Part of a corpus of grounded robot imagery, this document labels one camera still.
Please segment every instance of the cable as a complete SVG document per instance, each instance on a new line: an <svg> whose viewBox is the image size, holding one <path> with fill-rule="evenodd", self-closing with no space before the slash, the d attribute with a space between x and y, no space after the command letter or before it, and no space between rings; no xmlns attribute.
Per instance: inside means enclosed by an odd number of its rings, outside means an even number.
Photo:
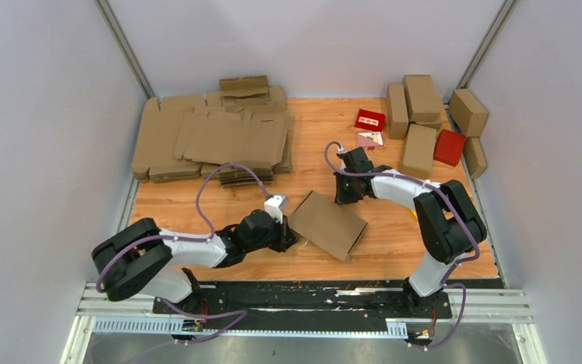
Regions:
<svg viewBox="0 0 582 364"><path fill-rule="evenodd" d="M204 213L202 212L202 209L200 208L200 205L199 205L199 199L202 196L202 192L204 192L204 189L208 185L208 182L211 180L211 178L213 178L213 176L215 176L215 174L218 173L220 170L227 168L227 167L237 167L237 168L243 169L244 171L247 171L251 176L253 176L253 178L255 179L255 182L257 182L258 186L260 186L260 189L262 190L262 193L264 194L264 198L268 199L269 197L271 197L271 194L269 194L269 192L267 191L267 188L264 186L264 184L262 183L262 181L260 180L258 175L255 174L255 172L253 172L249 167L246 167L245 165L242 165L240 163L226 163L225 165L221 165L221 166L217 167L214 171L212 171L204 179L204 182L200 186L199 192L197 192L197 196L195 198L195 207L197 209L197 213L206 222L208 227L211 229L211 233L207 237L203 237L203 238L181 237L181 236L177 236L177 235L161 235L160 234L160 235L152 235L150 237L143 237L137 241L133 241L131 244L128 244L119 253L117 253L117 255L115 255L110 260L110 262L108 262L108 264L102 269L102 272L97 277L97 282L95 283L95 289L97 290L97 292L99 292L99 293L105 292L105 287L103 285L103 281L104 281L105 276L112 269L112 266L116 262L118 262L119 259L121 259L121 257L124 256L126 253L128 253L132 249L137 248L138 246L140 246L142 244L148 243L149 241L153 241L153 240L174 240L175 238L177 238L178 240L192 241L192 242L197 242L197 243L204 243L204 242L212 239L215 236L215 227L211 223L211 220L209 220L206 217L206 215L204 215ZM149 353L152 353L155 350L161 349L162 347L166 347L166 346L171 345L171 344L184 343L184 345L188 346L189 344L200 344L200 343L204 343L206 341L213 340L216 337L223 334L224 332L226 332L227 330L230 330L233 326L237 325L237 323L240 322L242 319L244 319L244 317L246 316L246 310L244 310L244 309L239 309L239 310L231 311L231 312L225 312L225 313L221 313L221 314L217 314L217 315L196 315L196 314L193 314L190 312L182 311L181 309L176 307L172 302L170 302L166 299L163 299L163 298L159 298L159 299L162 300L166 304L166 306L168 306L170 309L172 309L176 313L178 313L180 315L188 316L188 317L193 318L193 319L204 319L204 320L210 319L210 320L212 320L212 319L222 319L225 317L231 317L231 316L235 316L235 315L238 315L238 317L235 320L233 320L231 323L229 323L228 325L226 325L223 328L221 328L220 330L217 330L216 332L214 332L213 334L202 337L200 339L196 338L193 340L175 340L174 342L172 340L169 340L167 342L155 345L154 347L147 349L143 353L141 353L137 356L134 356L133 358L127 360L123 364L134 362L140 358L143 358L144 356L148 355ZM91 347L88 348L88 361L90 362L90 364L94 364L94 361L92 360L92 347L93 346L94 345L92 345Z"/></svg>
<svg viewBox="0 0 582 364"><path fill-rule="evenodd" d="M465 285L460 284L460 283L454 283L454 284L450 284L450 285L445 285L445 282L447 281L447 278L449 278L449 276L452 274L452 272L454 271L454 269L458 265L460 265L463 262L470 262L470 261L473 261L473 260L478 259L478 257L480 256L480 250L478 248L478 242L476 241L476 239L474 239L474 236L472 236L471 232L468 229L468 226L463 222L463 219L461 218L460 214L456 211L456 209L454 208L454 206L452 205L452 203L449 201L449 199L447 198L447 196L445 195L445 193L443 193L443 191L440 190L440 188L434 186L433 184L427 184L427 183L423 182L422 180L420 180L420 179L418 179L416 177L411 177L411 176L408 176L408 175L405 175L405 174L392 174L392 173L386 173L386 172L384 172L384 173L383 172L350 173L350 172L347 172L347 171L343 171L342 169L338 169L329 160L329 148L332 145L337 145L339 151L343 150L343 145L334 140L334 141L331 141L331 142L327 143L327 146L324 147L324 160L327 162L327 164L329 165L329 167L331 167L331 169L333 169L336 173L340 173L340 174L343 174L345 176L350 176L350 177L377 177L377 176L383 176L383 177L400 178L400 179L403 179L403 180L408 180L408 181L413 182L413 183L418 184L418 185L425 186L428 189L430 189L433 192L435 192L435 194L437 194L444 201L444 203L447 206L447 208L449 209L449 211L451 211L452 214L454 215L454 217L456 218L456 221L458 222L458 225L460 225L461 229L465 233L465 236L467 236L467 238L469 239L469 241L470 241L470 243L472 245L472 249L474 250L474 255L473 256L469 256L469 257L465 257L465 258L462 258L462 259L459 259L458 261L456 261L452 266L449 267L449 270L447 271L447 273L445 273L445 275L443 276L443 279L440 280L440 283L443 284L443 288L462 288L462 290L463 290L463 300L461 302L461 308L458 311L458 319L456 320L456 323L454 324L454 327L452 328L452 331L449 332L449 335L447 335L447 337L445 337L439 343L436 343L434 345L430 345L430 346L427 346L427 347L422 347L422 346L419 346L419 345L415 345L415 347L418 347L418 348L421 348L422 350L427 351L427 350L433 350L433 349L439 348L439 347L447 344L452 339L452 337L454 336L454 334L458 330L459 325L461 324L461 318L463 317L463 312L465 311L465 301L467 299L467 288L465 287Z"/></svg>
<svg viewBox="0 0 582 364"><path fill-rule="evenodd" d="M454 264L449 267L449 270L447 271L447 273L445 273L445 275L443 276L443 279L440 280L441 284L445 284L445 282L447 281L447 278L449 278L449 276L452 274L452 272L454 272L454 269L456 269L456 267L458 265L460 265L463 262L471 262L473 260L478 259L478 257L480 256L480 250L478 248L478 242L476 241L476 239L474 239L474 237L472 236L471 232L468 229L468 226L463 222L463 219L461 218L460 214L456 211L456 209L454 208L454 205L452 205L452 203L449 201L449 199L447 198L447 196L445 195L445 193L443 193L443 191L440 190L440 188L434 186L433 184L427 184L424 181L416 178L416 177L412 177L412 176L408 176L405 174L393 174L393 173L386 173L386 172L367 172L367 173L351 173L351 172L347 172L347 171L343 171L342 169L338 169L335 165L333 165L333 163L331 163L331 161L329 160L329 148L332 145L337 145L339 150L343 150L343 146L342 144L338 143L337 141L331 141L329 143L327 143L327 146L324 147L324 160L327 162L327 165L329 165L329 167L331 167L331 169L333 169L333 171L340 173L342 175L345 176L349 176L349 177L377 177L377 176L383 176L383 177L391 177L391 178L399 178L402 180L408 180L410 182L413 182L419 186L425 186L427 188L429 188L430 190L432 190L433 192L435 192L435 194L437 194L445 203L445 205L447 206L447 208L449 209L449 211L452 212L452 214L454 215L454 217L456 218L456 221L458 222L458 225L461 227L461 229L463 230L463 233L465 233L465 236L468 237L472 248L474 250L474 255L473 256L468 256L465 258L461 258L459 260L457 260L456 262L454 262Z"/></svg>
<svg viewBox="0 0 582 364"><path fill-rule="evenodd" d="M454 327L449 332L449 334L447 334L447 336L445 336L445 338L442 339L441 341L439 341L438 343L435 343L433 345L427 345L425 347L421 346L421 345L411 344L413 347L415 347L417 349L420 349L423 351L428 351L428 350L435 350L435 349L442 347L443 345L447 344L452 339L452 337L454 337L454 335L458 331L458 328L461 326L461 319L463 318L463 312L465 312L465 302L468 298L468 289L462 283L452 283L450 285L445 286L444 288L461 288L463 290L463 300L461 301L461 308L458 311L458 318L456 319L456 323L454 324Z"/></svg>

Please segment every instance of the closed cardboard box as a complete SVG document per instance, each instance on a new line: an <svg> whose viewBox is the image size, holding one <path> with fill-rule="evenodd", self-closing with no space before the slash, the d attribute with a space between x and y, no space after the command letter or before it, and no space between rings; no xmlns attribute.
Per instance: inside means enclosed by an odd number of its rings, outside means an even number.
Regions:
<svg viewBox="0 0 582 364"><path fill-rule="evenodd" d="M487 121L487 110L469 89L455 89L449 99L449 114L466 137L480 137Z"/></svg>
<svg viewBox="0 0 582 364"><path fill-rule="evenodd" d="M407 115L412 123L433 123L440 116L438 95L428 74L408 74L405 85Z"/></svg>
<svg viewBox="0 0 582 364"><path fill-rule="evenodd" d="M468 166L468 172L472 179L479 178L487 169L487 161L483 154L483 147L477 137L467 138L465 147L463 147L463 156L465 164Z"/></svg>
<svg viewBox="0 0 582 364"><path fill-rule="evenodd" d="M405 139L409 128L405 87L401 83L392 83L387 87L387 122L390 139Z"/></svg>
<svg viewBox="0 0 582 364"><path fill-rule="evenodd" d="M428 178L433 164L436 147L436 130L412 124L403 144L398 170L400 173L420 178Z"/></svg>
<svg viewBox="0 0 582 364"><path fill-rule="evenodd" d="M289 216L289 227L332 256L350 262L367 222L344 206L311 191Z"/></svg>

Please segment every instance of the stack of flattened cardboard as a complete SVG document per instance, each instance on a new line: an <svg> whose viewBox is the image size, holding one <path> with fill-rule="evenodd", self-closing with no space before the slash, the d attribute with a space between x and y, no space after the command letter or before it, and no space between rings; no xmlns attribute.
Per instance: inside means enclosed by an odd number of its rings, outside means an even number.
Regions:
<svg viewBox="0 0 582 364"><path fill-rule="evenodd" d="M206 106L204 95L166 97L161 102L153 97L146 102L139 126L133 157L133 174L139 181L197 178L201 165L175 158L180 125L186 112Z"/></svg>
<svg viewBox="0 0 582 364"><path fill-rule="evenodd" d="M220 89L208 93L207 108L225 111L210 111L191 126L183 123L180 133L189 134L183 158L203 162L203 177L229 162L252 168L264 182L271 182L274 174L291 172L292 119L282 87L269 87L266 76L256 76L220 80ZM255 182L251 174L235 168L214 177L223 186Z"/></svg>
<svg viewBox="0 0 582 364"><path fill-rule="evenodd" d="M133 173L154 182L207 177L218 165L247 165L263 181L291 172L291 114L280 86L266 76L220 80L220 92L150 99L139 127ZM223 185L249 184L245 171L214 175Z"/></svg>

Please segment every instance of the pile of cardboard boxes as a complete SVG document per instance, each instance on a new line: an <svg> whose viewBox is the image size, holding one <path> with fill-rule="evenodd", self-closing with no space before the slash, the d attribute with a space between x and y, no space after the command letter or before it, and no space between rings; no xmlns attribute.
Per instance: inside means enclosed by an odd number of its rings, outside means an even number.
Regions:
<svg viewBox="0 0 582 364"><path fill-rule="evenodd" d="M291 171L291 114L280 86L266 76L220 80L219 92L147 101L133 173L139 181L207 177L218 165L241 163L264 182ZM253 183L238 169L216 173L222 185Z"/></svg>
<svg viewBox="0 0 582 364"><path fill-rule="evenodd" d="M402 83L390 84L387 88L386 105L390 138L405 139L399 171L420 179L428 178L432 171L435 150L443 147L437 145L437 136L443 128L443 121L431 76L410 74L405 76ZM487 167L478 141L485 127L487 110L469 90L457 89L450 99L449 113L467 137L462 151L470 176L477 178Z"/></svg>

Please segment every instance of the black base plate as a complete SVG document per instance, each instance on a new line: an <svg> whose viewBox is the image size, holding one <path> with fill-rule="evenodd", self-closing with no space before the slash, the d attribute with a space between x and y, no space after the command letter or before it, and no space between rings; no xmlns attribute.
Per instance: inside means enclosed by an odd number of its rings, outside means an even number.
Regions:
<svg viewBox="0 0 582 364"><path fill-rule="evenodd" d="M428 309L413 316L402 305L400 290L361 292L359 295L339 295L338 290L355 290L357 287L382 286L397 288L402 281L329 281L329 282L200 282L215 288L202 288L200 302L206 299L208 313L246 309L249 314L239 323L241 330L282 331L385 331L386 318L431 319ZM439 319L449 319L452 312L446 293L441 293L433 305ZM286 309L267 311L263 309ZM198 305L193 313L202 313ZM155 301L153 312L172 314L161 301ZM222 328L233 321L229 318L209 320L206 328Z"/></svg>

